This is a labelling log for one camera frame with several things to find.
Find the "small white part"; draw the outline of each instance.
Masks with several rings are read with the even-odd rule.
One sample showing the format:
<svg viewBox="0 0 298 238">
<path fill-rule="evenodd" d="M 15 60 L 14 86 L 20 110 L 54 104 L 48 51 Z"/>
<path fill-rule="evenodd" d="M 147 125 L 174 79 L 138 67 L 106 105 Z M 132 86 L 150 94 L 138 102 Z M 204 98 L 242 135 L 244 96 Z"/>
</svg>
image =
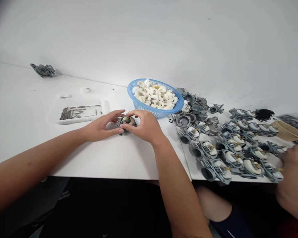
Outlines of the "small white part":
<svg viewBox="0 0 298 238">
<path fill-rule="evenodd" d="M 151 82 L 146 83 L 146 88 L 149 88 L 151 86 Z"/>
<path fill-rule="evenodd" d="M 203 146 L 213 146 L 210 142 L 206 141 L 203 143 Z"/>
<path fill-rule="evenodd" d="M 242 128 L 248 128 L 248 125 L 244 125 L 242 121 L 238 121 L 237 124 Z"/>
<path fill-rule="evenodd" d="M 146 85 L 145 85 L 144 82 L 139 81 L 139 82 L 137 82 L 137 86 L 140 86 L 141 88 L 144 88 Z"/>
<path fill-rule="evenodd" d="M 251 111 L 246 111 L 246 114 L 249 115 L 249 116 L 251 116 L 251 117 L 255 117 L 255 114 L 252 113 Z"/>
<path fill-rule="evenodd" d="M 169 100 L 169 96 L 168 96 L 168 94 L 165 94 L 165 95 L 164 95 L 164 98 L 165 98 L 165 100 Z"/>
<path fill-rule="evenodd" d="M 169 98 L 170 98 L 170 97 L 174 97 L 174 96 L 175 96 L 175 94 L 173 94 L 173 93 L 172 93 L 172 92 L 170 92 L 170 91 L 167 91 L 167 92 L 166 92 L 166 94 L 169 96 Z"/>
<path fill-rule="evenodd" d="M 236 160 L 233 158 L 234 153 L 231 151 L 228 151 L 225 153 L 225 157 L 230 161 L 231 163 L 234 163 Z"/>
<path fill-rule="evenodd" d="M 90 88 L 80 88 L 80 92 L 81 93 L 89 93 L 90 92 Z"/>
<path fill-rule="evenodd" d="M 262 131 L 266 131 L 266 132 L 269 131 L 269 129 L 266 128 L 266 127 L 264 127 L 263 124 L 259 124 L 259 128 L 260 128 Z"/>
<path fill-rule="evenodd" d="M 274 127 L 272 126 L 269 126 L 268 127 L 272 132 L 275 132 L 275 133 L 279 133 L 279 130 L 276 130 Z"/>
<path fill-rule="evenodd" d="M 231 171 L 230 171 L 230 170 L 224 170 L 223 177 L 224 177 L 225 179 L 230 179 L 230 178 L 232 178 L 232 173 L 231 173 Z"/>
<path fill-rule="evenodd" d="M 133 125 L 135 123 L 135 119 L 133 119 L 132 117 L 124 117 L 122 121 L 125 122 L 127 119 L 130 120 L 130 125 Z"/>
<path fill-rule="evenodd" d="M 245 141 L 243 139 L 241 139 L 240 136 L 233 136 L 234 141 L 236 141 L 237 143 L 241 143 L 244 144 Z"/>
<path fill-rule="evenodd" d="M 215 167 L 222 167 L 223 168 L 223 177 L 225 178 L 225 179 L 230 179 L 230 178 L 232 178 L 232 173 L 231 173 L 231 171 L 230 170 L 226 170 L 226 169 L 224 169 L 225 167 L 226 167 L 226 165 L 222 162 L 222 161 L 216 161 L 215 163 L 214 163 L 214 166 Z"/>
<path fill-rule="evenodd" d="M 216 148 L 211 149 L 209 153 L 210 153 L 210 155 L 217 155 L 218 154 Z"/>
<path fill-rule="evenodd" d="M 174 101 L 174 97 L 169 97 L 169 100 L 167 100 L 167 102 L 173 102 Z"/>
<path fill-rule="evenodd" d="M 158 95 L 158 90 L 155 89 L 155 88 L 151 88 L 150 89 L 150 95 L 153 96 L 153 95 Z"/>
<path fill-rule="evenodd" d="M 166 92 L 165 86 L 160 86 L 160 88 L 158 89 L 158 91 L 165 93 Z"/>
<path fill-rule="evenodd" d="M 178 101 L 178 98 L 175 96 L 175 97 L 174 97 L 174 100 L 173 100 L 173 102 L 172 102 L 172 103 L 173 103 L 173 104 L 176 104 L 176 103 L 177 103 L 177 101 Z"/>
<path fill-rule="evenodd" d="M 267 159 L 267 155 L 263 154 L 261 151 L 260 150 L 256 150 L 255 151 L 255 155 L 257 155 L 258 158 L 260 158 L 260 159 Z"/>
<path fill-rule="evenodd" d="M 244 160 L 243 164 L 244 164 L 244 167 L 247 168 L 253 174 L 258 174 L 259 175 L 259 174 L 262 173 L 262 169 L 255 169 L 250 160 Z"/>
<path fill-rule="evenodd" d="M 274 165 L 272 165 L 271 163 L 268 163 L 268 162 L 267 162 L 267 163 L 265 163 L 264 165 L 265 165 L 265 166 L 270 166 L 272 169 L 276 169 L 276 167 L 275 167 Z"/>
<path fill-rule="evenodd" d="M 234 150 L 235 151 L 241 151 L 242 147 L 240 145 L 237 145 L 237 146 L 234 147 Z"/>
<path fill-rule="evenodd" d="M 237 109 L 236 112 L 237 112 L 239 115 L 241 115 L 241 116 L 243 116 L 243 115 L 245 114 L 245 113 L 242 112 L 240 109 Z"/>
<path fill-rule="evenodd" d="M 167 92 L 167 88 L 166 88 L 165 86 L 161 85 L 160 88 L 162 89 L 162 91 L 163 91 L 164 93 Z"/>
<path fill-rule="evenodd" d="M 135 96 L 136 95 L 140 95 L 142 93 L 142 89 L 141 88 L 136 88 L 135 89 Z"/>
<path fill-rule="evenodd" d="M 150 95 L 150 89 L 149 88 L 145 88 L 143 91 L 142 91 L 142 94 L 144 96 L 149 96 Z"/>
<path fill-rule="evenodd" d="M 239 163 L 239 164 L 243 164 L 243 161 L 241 158 L 237 158 L 236 161 Z"/>
<path fill-rule="evenodd" d="M 158 102 L 159 100 L 158 95 L 151 95 L 151 98 L 153 99 L 152 102 Z"/>
<path fill-rule="evenodd" d="M 274 172 L 273 173 L 273 176 L 276 177 L 276 178 L 278 178 L 278 179 L 283 179 L 284 178 L 284 176 L 279 171 L 278 172 Z"/>
<path fill-rule="evenodd" d="M 191 132 L 191 131 L 194 131 L 195 128 L 194 127 L 188 127 L 188 129 L 186 129 L 186 130 L 187 130 L 187 132 Z M 198 138 L 199 136 L 200 136 L 200 133 L 198 131 L 195 131 L 193 137 Z"/>
<path fill-rule="evenodd" d="M 67 98 L 71 98 L 72 96 L 70 94 L 59 93 L 56 95 L 56 97 L 59 99 L 67 99 Z"/>
<path fill-rule="evenodd" d="M 250 128 L 252 128 L 253 130 L 256 130 L 256 131 L 259 130 L 259 127 L 256 126 L 254 123 L 249 123 L 248 126 L 249 126 Z"/>
</svg>

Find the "gray metal part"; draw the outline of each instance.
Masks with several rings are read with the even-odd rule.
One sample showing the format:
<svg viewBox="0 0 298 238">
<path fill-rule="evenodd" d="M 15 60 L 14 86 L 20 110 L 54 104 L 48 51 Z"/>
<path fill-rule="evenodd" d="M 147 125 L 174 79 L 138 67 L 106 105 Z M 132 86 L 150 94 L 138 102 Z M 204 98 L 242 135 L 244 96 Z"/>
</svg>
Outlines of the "gray metal part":
<svg viewBox="0 0 298 238">
<path fill-rule="evenodd" d="M 201 160 L 204 157 L 204 152 L 199 146 L 194 146 L 195 142 L 189 143 L 189 151 L 197 160 Z"/>
<path fill-rule="evenodd" d="M 227 145 L 224 143 L 223 140 L 215 140 L 215 142 L 216 142 L 215 148 L 218 152 L 221 152 L 222 150 L 227 150 L 228 149 Z"/>
<path fill-rule="evenodd" d="M 195 122 L 196 116 L 194 114 L 192 114 L 192 113 L 184 113 L 183 115 L 189 117 L 191 123 Z"/>
<path fill-rule="evenodd" d="M 209 136 L 217 136 L 219 131 L 216 129 L 214 125 L 209 125 L 210 130 L 208 131 Z"/>
<path fill-rule="evenodd" d="M 118 120 L 117 120 L 117 122 L 116 122 L 116 124 L 115 124 L 115 127 L 116 128 L 119 128 L 120 127 L 120 125 L 122 124 L 122 119 L 124 118 L 124 117 L 121 117 L 121 118 L 118 118 Z M 134 127 L 137 127 L 138 125 L 137 125 L 137 123 L 136 123 L 136 120 L 134 119 L 134 124 L 133 124 L 133 126 Z M 126 130 L 126 129 L 124 129 L 124 132 L 123 133 L 121 133 L 121 134 L 119 134 L 119 135 L 123 135 L 123 134 L 125 134 L 126 132 L 128 132 L 128 130 Z"/>
<path fill-rule="evenodd" d="M 245 170 L 248 172 L 248 173 L 250 173 L 250 174 L 252 174 L 252 175 L 254 175 L 254 176 L 257 176 L 257 177 L 264 177 L 263 176 L 263 168 L 261 167 L 261 170 L 262 170 L 262 173 L 261 174 L 254 174 L 254 173 L 252 173 L 250 170 L 248 170 L 246 167 L 244 167 L 245 168 Z"/>
<path fill-rule="evenodd" d="M 245 140 L 250 144 L 254 145 L 257 143 L 256 140 L 253 140 L 252 137 L 248 136 L 247 131 L 242 131 L 241 134 L 245 137 Z"/>
<path fill-rule="evenodd" d="M 223 105 L 214 104 L 213 107 L 210 107 L 210 113 L 214 114 L 216 112 L 223 113 L 224 109 L 222 108 Z"/>
<path fill-rule="evenodd" d="M 226 139 L 226 138 L 223 139 L 224 143 L 227 145 L 227 148 L 228 148 L 230 151 L 232 151 L 233 153 L 238 154 L 238 155 L 241 154 L 241 153 L 243 153 L 242 150 L 241 150 L 241 151 L 236 151 L 236 150 L 234 150 L 234 147 L 235 147 L 235 146 L 233 146 L 231 143 L 229 143 L 228 140 L 229 140 L 229 139 Z"/>
<path fill-rule="evenodd" d="M 224 177 L 222 176 L 222 174 L 220 173 L 221 169 L 219 169 L 218 167 L 215 167 L 215 166 L 214 166 L 214 163 L 215 163 L 216 161 L 221 161 L 221 162 L 223 162 L 221 159 L 214 159 L 214 160 L 211 161 L 212 168 L 213 168 L 213 171 L 214 171 L 215 174 L 216 174 L 216 177 L 217 177 L 221 182 L 223 182 L 223 183 L 225 183 L 225 184 L 229 184 L 229 183 L 231 182 L 232 178 L 230 178 L 230 179 L 226 179 L 226 178 L 224 178 Z"/>
<path fill-rule="evenodd" d="M 204 155 L 210 159 L 215 159 L 218 155 L 210 155 L 208 152 L 209 152 L 209 149 L 207 149 L 208 147 L 207 146 L 204 146 L 203 143 L 204 142 L 209 142 L 208 140 L 204 140 L 204 141 L 199 141 L 197 143 L 197 145 L 199 146 L 200 149 L 202 149 L 202 151 L 204 152 Z"/>
<path fill-rule="evenodd" d="M 201 173 L 207 181 L 213 182 L 216 179 L 216 174 L 211 167 L 202 167 Z"/>
<path fill-rule="evenodd" d="M 183 96 L 183 99 L 189 101 L 190 105 L 194 105 L 196 103 L 197 97 L 195 95 L 187 93 L 187 95 Z"/>
<path fill-rule="evenodd" d="M 187 127 L 190 125 L 191 118 L 185 115 L 175 116 L 175 125 L 178 127 Z"/>
<path fill-rule="evenodd" d="M 181 95 L 183 94 L 183 92 L 184 92 L 184 88 L 178 88 L 178 89 L 176 89 Z"/>
<path fill-rule="evenodd" d="M 253 120 L 253 117 L 251 117 L 251 116 L 247 116 L 247 115 L 245 114 L 244 119 L 245 119 L 246 121 L 251 121 L 251 120 Z"/>
<path fill-rule="evenodd" d="M 283 179 L 281 178 L 276 178 L 274 175 L 273 175 L 273 172 L 278 172 L 277 169 L 273 169 L 271 167 L 266 167 L 264 165 L 265 161 L 260 161 L 261 165 L 262 165 L 262 168 L 264 170 L 264 175 L 270 180 L 272 181 L 273 183 L 278 183 L 279 181 L 283 181 Z"/>
<path fill-rule="evenodd" d="M 42 78 L 52 77 L 53 74 L 55 74 L 55 70 L 53 69 L 53 67 L 51 65 L 44 66 L 44 65 L 40 64 L 40 65 L 36 66 L 35 64 L 30 64 L 30 66 Z"/>
<path fill-rule="evenodd" d="M 230 162 L 227 158 L 226 158 L 226 153 L 227 152 L 229 152 L 230 150 L 227 150 L 227 149 L 224 149 L 224 150 L 222 150 L 221 151 L 221 156 L 222 156 L 222 159 L 223 159 L 223 161 L 226 163 L 226 164 L 228 164 L 231 168 L 233 167 L 233 168 L 237 168 L 237 169 L 241 169 L 241 168 L 244 168 L 244 165 L 242 164 L 239 164 L 239 163 L 232 163 L 232 162 Z"/>
<path fill-rule="evenodd" d="M 200 114 L 198 115 L 198 118 L 200 118 L 202 121 L 206 120 L 207 117 L 208 117 L 208 115 L 207 115 L 206 112 L 205 112 L 205 113 L 200 113 Z"/>
<path fill-rule="evenodd" d="M 213 126 L 217 126 L 220 123 L 218 117 L 216 116 L 209 117 L 206 121 L 208 125 L 213 125 Z"/>
<path fill-rule="evenodd" d="M 198 131 L 200 132 L 200 133 L 203 133 L 203 134 L 208 134 L 208 131 L 205 131 L 205 128 L 203 127 L 203 126 L 200 126 L 199 125 L 199 122 L 195 122 L 194 124 L 193 124 L 193 126 L 196 128 L 196 129 L 198 129 Z"/>
<path fill-rule="evenodd" d="M 283 153 L 280 153 L 278 149 L 283 149 L 283 146 L 279 146 L 276 143 L 272 143 L 270 141 L 267 141 L 267 146 L 269 147 L 269 152 L 272 153 L 274 156 L 281 158 Z"/>
<path fill-rule="evenodd" d="M 188 141 L 187 143 L 185 143 L 185 142 L 183 142 L 183 141 L 181 140 L 181 142 L 184 143 L 184 144 L 189 144 L 191 140 L 193 140 L 193 141 L 198 141 L 199 138 L 200 138 L 200 137 L 197 137 L 197 138 L 193 137 L 191 134 L 189 134 L 189 133 L 187 132 L 186 129 L 182 129 L 182 130 L 180 130 L 180 131 L 178 132 L 178 135 L 179 135 L 179 137 L 180 137 L 180 140 L 181 140 L 181 137 L 188 138 L 189 141 Z"/>
</svg>

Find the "right hand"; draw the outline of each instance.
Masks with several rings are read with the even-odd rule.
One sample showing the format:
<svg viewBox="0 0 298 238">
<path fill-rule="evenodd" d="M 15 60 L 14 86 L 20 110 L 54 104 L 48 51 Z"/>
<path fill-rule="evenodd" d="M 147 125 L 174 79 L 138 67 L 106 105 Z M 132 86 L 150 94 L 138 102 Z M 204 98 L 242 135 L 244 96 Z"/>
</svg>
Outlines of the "right hand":
<svg viewBox="0 0 298 238">
<path fill-rule="evenodd" d="M 283 154 L 282 160 L 285 163 L 296 163 L 298 164 L 298 145 L 294 145 L 292 148 L 288 148 Z"/>
<path fill-rule="evenodd" d="M 151 143 L 152 145 L 160 143 L 166 139 L 163 134 L 157 118 L 146 110 L 133 110 L 126 114 L 126 116 L 136 116 L 141 119 L 140 125 L 137 127 L 129 124 L 121 124 L 120 128 L 124 128 L 139 138 Z"/>
</svg>

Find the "hand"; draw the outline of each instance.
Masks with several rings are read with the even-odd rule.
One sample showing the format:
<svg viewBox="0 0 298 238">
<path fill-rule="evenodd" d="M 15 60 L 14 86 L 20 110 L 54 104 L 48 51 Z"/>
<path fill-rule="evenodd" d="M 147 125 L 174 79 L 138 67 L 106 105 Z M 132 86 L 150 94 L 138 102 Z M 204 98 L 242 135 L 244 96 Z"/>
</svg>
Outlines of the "hand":
<svg viewBox="0 0 298 238">
<path fill-rule="evenodd" d="M 106 115 L 97 118 L 95 121 L 92 121 L 87 126 L 79 129 L 80 134 L 83 136 L 85 141 L 100 141 L 106 139 L 110 136 L 123 133 L 124 130 L 121 128 L 115 128 L 112 130 L 106 130 L 106 125 L 109 122 L 116 123 L 118 117 L 125 116 L 122 114 L 125 110 L 116 110 L 112 111 Z"/>
<path fill-rule="evenodd" d="M 121 124 L 121 128 L 130 131 L 152 145 L 167 139 L 161 130 L 157 118 L 151 112 L 146 110 L 133 110 L 128 112 L 126 116 L 139 117 L 141 119 L 140 125 L 138 127 L 134 127 L 129 124 Z"/>
<path fill-rule="evenodd" d="M 294 145 L 292 148 L 288 148 L 283 154 L 282 160 L 285 163 L 297 163 L 298 164 L 298 145 Z"/>
</svg>

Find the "clear plastic tray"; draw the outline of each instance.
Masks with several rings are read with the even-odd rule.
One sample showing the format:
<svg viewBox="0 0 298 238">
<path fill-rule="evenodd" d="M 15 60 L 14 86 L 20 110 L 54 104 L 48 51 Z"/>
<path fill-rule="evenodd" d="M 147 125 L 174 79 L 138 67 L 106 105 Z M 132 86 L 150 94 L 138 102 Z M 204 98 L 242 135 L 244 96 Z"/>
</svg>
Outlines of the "clear plastic tray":
<svg viewBox="0 0 298 238">
<path fill-rule="evenodd" d="M 67 111 L 74 110 L 78 113 L 78 118 L 63 119 L 63 110 L 65 108 Z M 59 125 L 68 125 L 78 122 L 93 121 L 98 117 L 110 112 L 109 103 L 102 98 L 89 98 L 89 99 L 56 99 L 51 106 L 50 112 L 46 118 L 48 123 L 56 123 Z"/>
</svg>

